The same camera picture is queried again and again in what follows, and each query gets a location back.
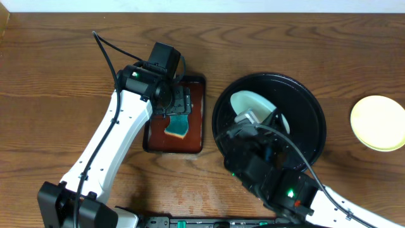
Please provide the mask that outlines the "green scouring sponge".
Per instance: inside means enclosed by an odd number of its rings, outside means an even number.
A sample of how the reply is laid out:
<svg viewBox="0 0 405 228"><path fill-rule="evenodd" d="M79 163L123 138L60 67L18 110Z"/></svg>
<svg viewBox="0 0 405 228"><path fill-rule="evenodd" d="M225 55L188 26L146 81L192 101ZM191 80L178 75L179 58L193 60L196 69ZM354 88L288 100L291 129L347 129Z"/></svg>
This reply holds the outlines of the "green scouring sponge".
<svg viewBox="0 0 405 228"><path fill-rule="evenodd" d="M189 131L189 119L187 115L172 115L170 116L170 123L165 128L164 133L183 139Z"/></svg>

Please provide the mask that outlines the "pale green plate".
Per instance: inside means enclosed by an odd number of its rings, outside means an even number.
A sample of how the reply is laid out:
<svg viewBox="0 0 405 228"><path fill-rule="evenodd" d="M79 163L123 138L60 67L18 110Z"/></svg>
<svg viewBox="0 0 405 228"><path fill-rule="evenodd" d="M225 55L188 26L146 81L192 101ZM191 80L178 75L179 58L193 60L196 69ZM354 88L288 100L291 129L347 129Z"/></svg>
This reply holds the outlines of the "pale green plate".
<svg viewBox="0 0 405 228"><path fill-rule="evenodd" d="M230 97L230 104L236 115L252 110L260 123L276 110L276 106L263 96L252 91L239 91Z"/></svg>

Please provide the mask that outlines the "yellow plate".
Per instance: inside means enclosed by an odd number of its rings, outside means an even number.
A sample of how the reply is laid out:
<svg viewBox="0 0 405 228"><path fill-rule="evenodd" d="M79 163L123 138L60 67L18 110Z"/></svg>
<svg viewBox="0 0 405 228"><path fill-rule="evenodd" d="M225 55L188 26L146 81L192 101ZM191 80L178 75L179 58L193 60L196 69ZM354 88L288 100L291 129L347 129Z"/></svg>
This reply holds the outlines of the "yellow plate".
<svg viewBox="0 0 405 228"><path fill-rule="evenodd" d="M385 96L367 96L352 108L350 124L365 146L391 152L404 146L404 108Z"/></svg>

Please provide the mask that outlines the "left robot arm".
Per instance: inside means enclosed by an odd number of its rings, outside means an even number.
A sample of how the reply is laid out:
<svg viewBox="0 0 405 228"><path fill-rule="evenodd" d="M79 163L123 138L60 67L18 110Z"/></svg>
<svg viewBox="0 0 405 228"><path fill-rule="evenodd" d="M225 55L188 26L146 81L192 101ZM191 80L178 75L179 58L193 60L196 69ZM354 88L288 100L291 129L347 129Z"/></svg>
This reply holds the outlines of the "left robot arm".
<svg viewBox="0 0 405 228"><path fill-rule="evenodd" d="M133 140L156 115L185 117L190 91L175 67L137 62L115 75L108 110L80 158L59 184L43 183L37 201L45 227L136 227L139 217L107 202Z"/></svg>

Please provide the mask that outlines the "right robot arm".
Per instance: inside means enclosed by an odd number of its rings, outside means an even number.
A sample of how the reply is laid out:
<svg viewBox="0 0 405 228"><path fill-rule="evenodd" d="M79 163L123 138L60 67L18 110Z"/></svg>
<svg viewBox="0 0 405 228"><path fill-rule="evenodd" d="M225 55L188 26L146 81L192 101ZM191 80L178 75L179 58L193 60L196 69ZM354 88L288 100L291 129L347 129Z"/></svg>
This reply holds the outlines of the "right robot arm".
<svg viewBox="0 0 405 228"><path fill-rule="evenodd" d="M279 111L260 122L248 109L234 122L214 131L225 168L259 198L265 208L293 224L312 227L397 227L397 224L348 201L321 183L316 174L287 168L297 156L312 172L303 152L293 143Z"/></svg>

